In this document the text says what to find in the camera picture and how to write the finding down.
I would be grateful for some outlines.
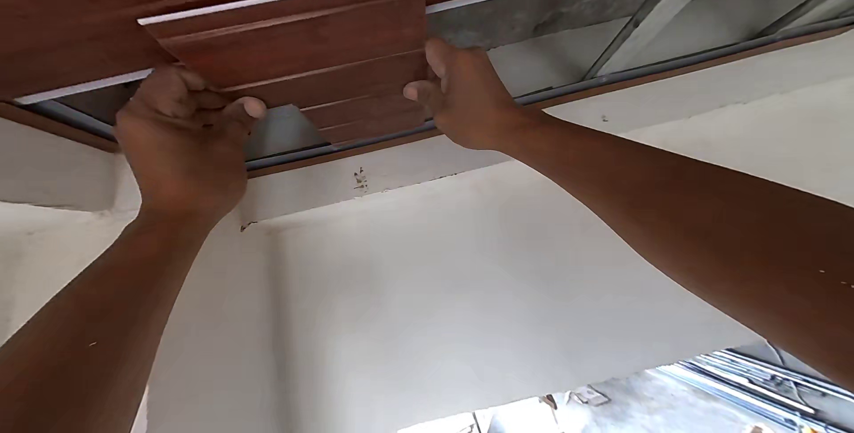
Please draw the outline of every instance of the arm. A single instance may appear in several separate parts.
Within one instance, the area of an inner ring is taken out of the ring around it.
[[[555,181],[681,286],[854,388],[854,209],[517,106],[485,53],[427,45],[404,95]]]
[[[185,69],[157,69],[119,112],[142,207],[0,348],[4,430],[130,430],[189,267],[245,190],[242,145],[265,111],[205,88]]]

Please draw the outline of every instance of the wall stain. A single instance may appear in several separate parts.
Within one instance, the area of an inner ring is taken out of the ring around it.
[[[365,176],[365,170],[363,168],[359,168],[358,173],[353,173],[353,179],[356,180],[356,186],[354,189],[358,189],[362,192],[367,192],[368,190],[368,178]]]

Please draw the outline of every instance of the fingernail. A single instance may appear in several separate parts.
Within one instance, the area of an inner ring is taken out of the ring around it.
[[[259,100],[258,98],[244,98],[243,109],[246,110],[246,114],[249,114],[255,119],[261,119],[266,114],[266,105],[264,104],[264,101]]]
[[[419,89],[414,84],[409,83],[403,87],[403,97],[408,100],[417,101],[419,100]]]

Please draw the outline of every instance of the person's left hand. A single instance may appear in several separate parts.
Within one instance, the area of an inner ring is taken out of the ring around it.
[[[157,68],[119,111],[114,133],[137,178],[140,215],[212,228],[246,191],[243,145],[266,106],[229,104],[183,68]]]

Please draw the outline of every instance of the forearm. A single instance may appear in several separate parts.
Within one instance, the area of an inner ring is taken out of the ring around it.
[[[0,348],[0,425],[129,430],[209,227],[147,214],[130,223]]]
[[[679,284],[854,386],[848,365],[854,324],[847,319],[854,318],[854,210],[553,117],[533,117],[502,151],[581,200]]]

